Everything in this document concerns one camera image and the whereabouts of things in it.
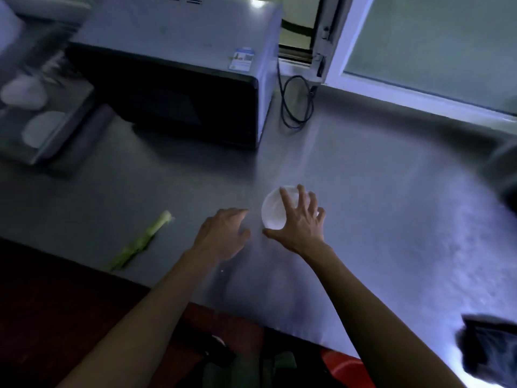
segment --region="label on microwave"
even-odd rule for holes
[[[237,49],[233,55],[232,62],[230,63],[228,69],[231,71],[249,72],[254,56],[255,53],[251,50],[250,47]]]

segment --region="person's left hand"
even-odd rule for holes
[[[229,260],[235,256],[249,240],[251,232],[247,228],[239,234],[242,220],[248,214],[247,209],[220,209],[213,217],[202,224],[191,251],[199,252],[215,263]]]

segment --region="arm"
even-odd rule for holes
[[[230,208],[208,218],[193,247],[58,387],[147,386],[197,285],[217,262],[236,255],[249,239],[249,230],[238,234],[247,212]]]
[[[459,378],[429,347],[340,261],[323,241],[325,210],[316,195],[298,185],[298,207],[280,194],[287,214],[281,230],[264,229],[268,238],[298,253],[314,270],[378,388],[463,387]]]

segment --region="hand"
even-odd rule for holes
[[[215,263],[235,256],[249,240],[251,232],[246,229],[239,234],[240,223],[248,214],[247,209],[220,209],[201,225],[191,251],[214,259]]]
[[[308,205],[303,185],[298,185],[298,192],[298,207],[294,208],[287,190],[280,188],[287,221],[281,230],[265,228],[262,233],[280,242],[291,252],[303,255],[311,242],[323,241],[323,221],[326,213],[323,208],[318,207],[318,200],[313,192],[309,192]]]

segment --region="forearm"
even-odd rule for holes
[[[147,386],[192,293],[212,267],[206,259],[188,257],[184,254],[180,258],[61,382],[60,388]]]
[[[457,376],[339,260],[314,243],[302,256],[313,268],[372,380],[382,387],[463,387]]]

